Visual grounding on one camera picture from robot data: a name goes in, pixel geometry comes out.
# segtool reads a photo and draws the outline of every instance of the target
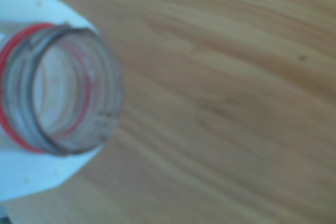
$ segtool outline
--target wooden table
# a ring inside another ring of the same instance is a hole
[[[65,0],[120,58],[112,140],[14,224],[336,223],[336,0]]]

